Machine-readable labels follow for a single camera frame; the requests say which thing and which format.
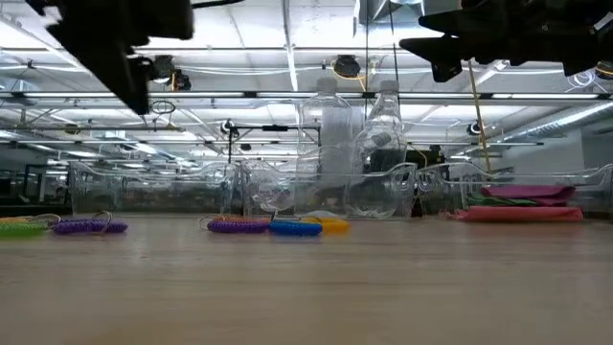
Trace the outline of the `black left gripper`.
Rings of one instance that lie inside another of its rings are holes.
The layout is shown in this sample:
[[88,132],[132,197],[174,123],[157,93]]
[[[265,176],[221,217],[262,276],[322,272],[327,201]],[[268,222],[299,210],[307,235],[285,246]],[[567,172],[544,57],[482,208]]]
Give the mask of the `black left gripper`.
[[39,15],[55,8],[60,19],[47,31],[111,93],[138,115],[149,111],[151,59],[127,46],[152,37],[193,37],[188,0],[27,0]]

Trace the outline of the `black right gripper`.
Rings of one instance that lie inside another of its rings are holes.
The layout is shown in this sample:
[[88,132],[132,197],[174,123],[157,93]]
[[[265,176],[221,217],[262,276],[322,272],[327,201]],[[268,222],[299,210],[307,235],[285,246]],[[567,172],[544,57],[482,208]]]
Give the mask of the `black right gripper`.
[[403,38],[399,46],[430,61],[435,81],[455,78],[465,62],[563,61],[560,35],[538,1],[463,1],[455,11],[420,17],[419,24],[442,35]]

